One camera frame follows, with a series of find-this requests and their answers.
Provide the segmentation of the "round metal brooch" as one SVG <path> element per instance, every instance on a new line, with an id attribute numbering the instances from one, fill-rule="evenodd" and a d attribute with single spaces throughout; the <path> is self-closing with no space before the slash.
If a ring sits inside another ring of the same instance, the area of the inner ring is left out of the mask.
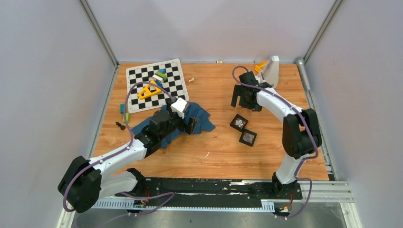
<path id="1" fill-rule="evenodd" d="M 253 139 L 254 139 L 254 135 L 252 135 L 252 134 L 250 134 L 250 133 L 244 133 L 244 135 L 243 135 L 243 140 L 244 140 L 245 142 L 251 143 L 251 142 L 253 141 Z"/>

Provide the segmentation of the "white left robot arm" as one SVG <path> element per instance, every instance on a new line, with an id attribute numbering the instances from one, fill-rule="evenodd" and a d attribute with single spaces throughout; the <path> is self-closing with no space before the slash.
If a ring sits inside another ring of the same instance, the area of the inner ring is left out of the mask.
<path id="1" fill-rule="evenodd" d="M 120 192 L 141 196 L 145 182 L 132 170 L 116 175 L 122 167 L 144 159 L 161 148 L 163 140 L 176 130 L 192 134 L 198 120 L 176 111 L 159 110 L 138 134 L 130 131 L 130 141 L 104 155 L 86 159 L 76 157 L 58 185 L 67 212 L 83 213 L 100 198 Z"/>

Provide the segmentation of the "blue shirt garment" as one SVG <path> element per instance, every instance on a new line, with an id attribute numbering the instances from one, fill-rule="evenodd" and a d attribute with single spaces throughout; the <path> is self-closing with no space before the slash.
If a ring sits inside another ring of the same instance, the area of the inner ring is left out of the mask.
<path id="1" fill-rule="evenodd" d="M 189 102 L 188 109 L 185 112 L 185 121 L 188 122 L 190 117 L 194 117 L 197 120 L 197 123 L 192 131 L 192 134 L 201 134 L 202 131 L 211 132 L 215 129 L 215 125 L 209 120 L 210 114 L 205 109 L 203 109 L 198 103 Z M 140 133 L 141 130 L 149 124 L 150 119 L 151 117 L 147 117 L 138 125 L 131 128 L 132 132 L 134 134 Z M 174 141 L 180 134 L 185 134 L 185 132 L 175 130 L 164 140 L 162 140 L 161 147 L 163 149 L 166 149 L 168 145 L 172 141 Z"/>

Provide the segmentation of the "black square frame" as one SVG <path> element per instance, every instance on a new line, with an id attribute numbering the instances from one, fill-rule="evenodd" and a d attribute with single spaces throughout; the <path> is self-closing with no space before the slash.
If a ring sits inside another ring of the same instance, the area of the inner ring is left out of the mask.
<path id="1" fill-rule="evenodd" d="M 257 133 L 252 132 L 250 130 L 244 129 L 241 132 L 241 136 L 239 138 L 239 142 L 245 145 L 248 145 L 252 147 L 254 145 L 254 142 L 256 140 Z"/>

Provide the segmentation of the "sparkly silver star brooch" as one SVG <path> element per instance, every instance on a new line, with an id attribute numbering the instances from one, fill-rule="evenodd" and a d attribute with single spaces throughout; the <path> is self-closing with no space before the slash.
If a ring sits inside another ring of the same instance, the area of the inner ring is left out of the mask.
<path id="1" fill-rule="evenodd" d="M 242 119 L 237 119 L 234 124 L 238 127 L 238 128 L 243 128 L 244 126 L 244 121 Z"/>

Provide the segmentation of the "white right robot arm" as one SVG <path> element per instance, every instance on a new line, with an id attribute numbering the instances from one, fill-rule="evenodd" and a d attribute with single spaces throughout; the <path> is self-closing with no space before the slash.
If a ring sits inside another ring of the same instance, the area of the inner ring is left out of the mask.
<path id="1" fill-rule="evenodd" d="M 312 108 L 303 109 L 292 104 L 268 83 L 258 82 L 251 71 L 235 76 L 234 79 L 237 84 L 231 106 L 239 105 L 252 111 L 265 108 L 283 124 L 282 145 L 286 154 L 273 174 L 271 191 L 275 197 L 284 198 L 290 193 L 289 184 L 297 180 L 304 162 L 318 156 L 322 138 L 317 114 Z"/>

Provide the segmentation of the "black wire cube frame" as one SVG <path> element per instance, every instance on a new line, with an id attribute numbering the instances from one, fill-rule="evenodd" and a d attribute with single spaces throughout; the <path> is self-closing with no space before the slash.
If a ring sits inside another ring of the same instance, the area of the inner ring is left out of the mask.
<path id="1" fill-rule="evenodd" d="M 230 127 L 236 129 L 239 132 L 242 132 L 246 125 L 248 124 L 248 120 L 241 116 L 240 114 L 236 114 L 235 117 L 230 122 Z"/>

